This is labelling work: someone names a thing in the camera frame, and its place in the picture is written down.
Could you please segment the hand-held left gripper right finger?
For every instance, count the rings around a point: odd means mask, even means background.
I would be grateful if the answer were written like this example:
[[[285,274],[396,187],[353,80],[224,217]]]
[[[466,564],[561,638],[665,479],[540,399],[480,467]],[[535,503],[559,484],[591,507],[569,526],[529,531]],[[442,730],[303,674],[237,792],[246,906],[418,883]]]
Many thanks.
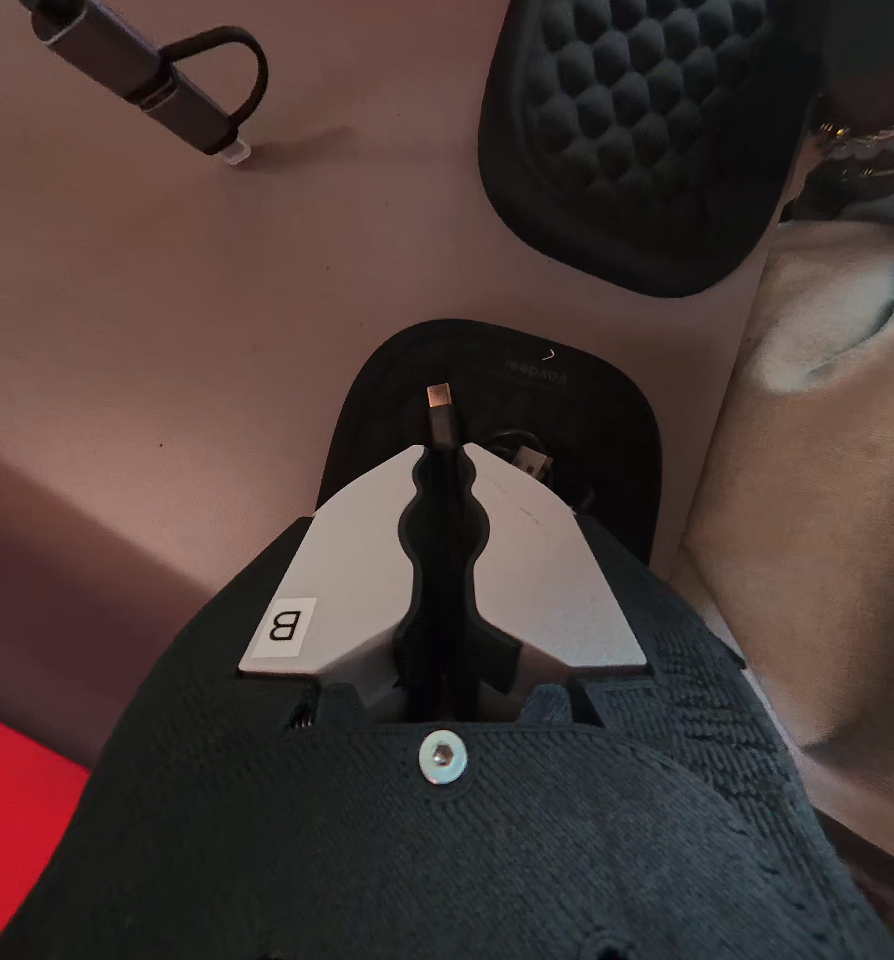
[[[477,718],[513,720],[541,686],[646,677],[647,656],[576,513],[477,443],[460,465],[473,539],[464,658]]]

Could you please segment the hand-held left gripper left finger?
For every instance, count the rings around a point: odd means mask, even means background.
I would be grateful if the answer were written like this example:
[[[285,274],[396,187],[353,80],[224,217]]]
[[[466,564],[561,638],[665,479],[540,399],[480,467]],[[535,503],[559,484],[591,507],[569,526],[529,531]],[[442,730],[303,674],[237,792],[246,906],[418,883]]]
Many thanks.
[[[407,447],[319,507],[238,664],[241,674],[352,686],[369,716],[407,710],[395,643],[420,611],[422,574],[407,542],[427,451]]]

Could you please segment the grey usb adapter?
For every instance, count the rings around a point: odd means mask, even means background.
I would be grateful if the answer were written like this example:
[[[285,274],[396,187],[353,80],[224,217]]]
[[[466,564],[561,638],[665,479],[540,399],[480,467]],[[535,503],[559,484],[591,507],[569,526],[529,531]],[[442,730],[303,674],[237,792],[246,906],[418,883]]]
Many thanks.
[[[240,130],[266,95],[270,69],[249,31],[219,26],[158,48],[102,2],[21,1],[21,6],[47,49],[194,150],[231,166],[250,158],[251,148]],[[248,49],[257,66],[250,93],[232,112],[177,68],[225,45]]]

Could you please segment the black open case base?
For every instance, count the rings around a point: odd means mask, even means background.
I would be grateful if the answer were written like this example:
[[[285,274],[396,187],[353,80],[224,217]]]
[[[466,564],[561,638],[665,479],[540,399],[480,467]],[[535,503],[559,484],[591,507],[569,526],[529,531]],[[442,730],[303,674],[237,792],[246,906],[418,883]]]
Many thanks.
[[[648,565],[662,482],[654,410],[607,361],[462,318],[409,326],[369,356],[342,404],[316,505],[394,454],[431,441],[428,388],[451,393],[458,443],[551,458],[545,482]]]

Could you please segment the person's pale sweater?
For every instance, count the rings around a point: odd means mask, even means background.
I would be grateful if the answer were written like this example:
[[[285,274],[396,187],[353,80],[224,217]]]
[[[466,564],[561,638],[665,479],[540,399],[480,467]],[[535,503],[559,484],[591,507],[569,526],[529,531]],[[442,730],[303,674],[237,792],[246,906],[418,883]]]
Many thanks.
[[[894,857],[894,224],[779,228],[682,545],[813,804]]]

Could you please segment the red plastic object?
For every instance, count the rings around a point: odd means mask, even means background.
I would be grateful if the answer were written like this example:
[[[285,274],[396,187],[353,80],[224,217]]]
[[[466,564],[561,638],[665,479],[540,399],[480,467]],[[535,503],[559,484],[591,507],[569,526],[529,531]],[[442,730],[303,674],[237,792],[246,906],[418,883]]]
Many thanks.
[[[0,933],[47,866],[89,772],[0,723]]]

